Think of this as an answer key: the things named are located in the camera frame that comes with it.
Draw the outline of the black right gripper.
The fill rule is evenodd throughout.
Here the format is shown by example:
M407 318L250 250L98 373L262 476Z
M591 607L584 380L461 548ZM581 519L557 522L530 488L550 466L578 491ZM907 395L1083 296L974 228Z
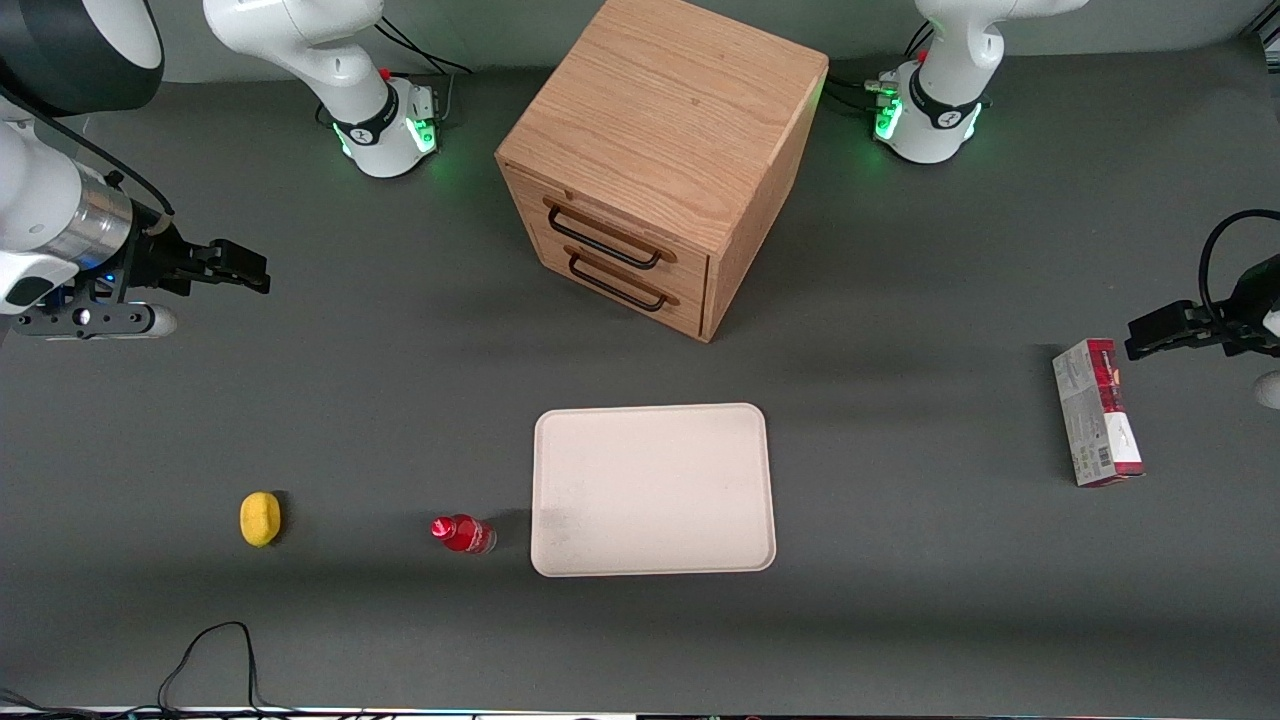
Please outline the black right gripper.
M132 231L122 260L122 291L163 290L189 296L192 286L228 284L255 293L269 293L268 259L229 240L210 246L191 243L169 225L159 234Z

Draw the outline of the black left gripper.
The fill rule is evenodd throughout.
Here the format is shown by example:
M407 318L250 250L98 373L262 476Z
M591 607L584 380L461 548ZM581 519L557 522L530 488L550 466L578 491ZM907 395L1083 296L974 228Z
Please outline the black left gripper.
M1201 255L1197 290L1208 316L1208 345L1221 346L1226 356L1279 355L1279 255L1251 266L1236 281L1230 296L1215 301L1210 292L1211 255ZM1128 323L1126 357L1137 363L1155 354L1201 346L1201 306L1178 300Z

